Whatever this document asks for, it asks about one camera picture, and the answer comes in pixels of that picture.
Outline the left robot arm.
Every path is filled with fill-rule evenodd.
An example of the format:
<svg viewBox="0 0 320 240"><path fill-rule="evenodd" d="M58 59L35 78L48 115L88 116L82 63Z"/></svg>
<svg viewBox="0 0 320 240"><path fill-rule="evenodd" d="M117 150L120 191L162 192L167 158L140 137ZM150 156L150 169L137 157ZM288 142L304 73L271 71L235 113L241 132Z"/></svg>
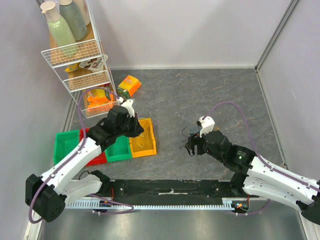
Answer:
<svg viewBox="0 0 320 240"><path fill-rule="evenodd" d="M27 178L25 203L29 207L28 218L32 224L37 223L33 213L49 223L59 217L67 205L92 194L104 197L109 193L109 178L98 170L80 180L72 179L117 138L138 137L144 131L133 102L133 99L127 99L112 107L107 117L83 133L80 143L63 160L40 176L31 174Z"/></svg>

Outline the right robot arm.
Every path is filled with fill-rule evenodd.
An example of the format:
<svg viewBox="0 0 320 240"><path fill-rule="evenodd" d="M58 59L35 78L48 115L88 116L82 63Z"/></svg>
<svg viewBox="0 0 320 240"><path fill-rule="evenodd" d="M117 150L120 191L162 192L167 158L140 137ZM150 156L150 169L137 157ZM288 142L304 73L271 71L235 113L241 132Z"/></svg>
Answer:
<svg viewBox="0 0 320 240"><path fill-rule="evenodd" d="M185 144L188 153L207 154L234 172L229 191L235 197L259 196L284 204L308 221L320 223L320 182L284 169L251 149L232 144L220 131L192 133Z"/></svg>

